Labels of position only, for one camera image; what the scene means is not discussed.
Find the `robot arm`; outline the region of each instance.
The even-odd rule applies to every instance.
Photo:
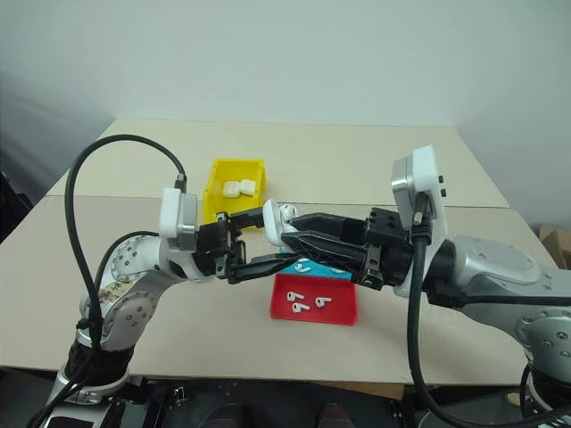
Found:
[[[490,297],[520,296],[524,303],[540,296],[568,297],[571,272],[540,267],[508,245],[467,237],[446,240],[441,183],[434,153],[427,147],[395,162],[393,192],[399,214],[374,208],[364,220],[325,213],[297,216],[291,205],[278,207],[270,200],[263,209],[234,215],[221,212],[216,222],[200,228],[195,195],[166,189],[160,235],[128,239],[107,265],[99,292],[102,356],[91,369],[88,384],[69,397],[68,404],[58,407],[44,426],[49,427],[60,414],[100,426],[97,421],[112,410],[114,397],[128,379],[128,362],[137,340],[153,317],[159,298],[173,284],[200,282],[209,276],[239,283],[272,275],[306,257],[352,273],[356,284],[374,289],[390,285],[395,293],[407,297],[413,259],[410,231],[428,216],[416,206],[420,194],[429,199],[431,208],[432,243],[426,251],[423,285],[429,301],[461,310],[518,340],[537,373],[534,379],[542,379],[538,387],[542,397],[555,391],[553,384],[568,388],[571,345],[567,347],[566,340],[571,334],[571,311],[527,304],[500,307],[491,303]],[[245,244],[239,237],[241,229],[248,226],[265,227],[269,241],[282,251],[247,262]],[[88,304],[87,298],[81,303],[84,316]],[[88,330],[78,329],[52,397],[79,370],[90,347]],[[552,399],[547,401],[554,406]]]

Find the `yellow bin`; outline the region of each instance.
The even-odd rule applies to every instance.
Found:
[[[249,179],[256,182],[253,196],[241,194],[235,199],[222,197],[222,186],[227,181]],[[213,223],[216,213],[228,214],[261,207],[262,192],[266,188],[266,170],[262,159],[216,159],[212,165],[208,185],[203,196],[203,221]]]

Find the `cardboard box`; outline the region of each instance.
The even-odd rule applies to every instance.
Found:
[[[571,232],[542,226],[539,239],[559,268],[571,269]]]

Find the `person's shoe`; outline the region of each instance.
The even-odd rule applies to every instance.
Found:
[[[240,428],[242,426],[242,406],[228,403],[214,410],[203,428]]]
[[[355,428],[355,425],[344,408],[328,404],[319,413],[318,428]]]

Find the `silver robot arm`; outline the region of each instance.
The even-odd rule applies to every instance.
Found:
[[[113,414],[119,403],[115,398],[128,380],[128,362],[162,294],[173,284],[205,280],[192,257],[196,249],[195,220],[196,196],[165,189],[160,235],[133,236],[117,246],[99,290],[103,318],[99,367],[86,385],[52,412],[45,427],[58,418],[67,418],[92,423],[96,428]],[[79,306],[82,317],[87,318],[87,295]],[[79,370],[91,347],[88,329],[79,328],[70,358],[59,370],[49,400]]]
[[[503,243],[466,236],[445,241],[445,191],[438,189],[442,183],[432,148],[394,163],[393,193],[407,234],[422,220],[422,212],[414,208],[418,195],[428,196],[432,206],[433,236],[423,283],[428,301],[455,308],[518,341],[529,361],[530,391],[541,411],[571,403],[571,271],[541,266]],[[438,258],[444,247],[448,263],[442,269]],[[408,296],[410,271],[394,290]]]

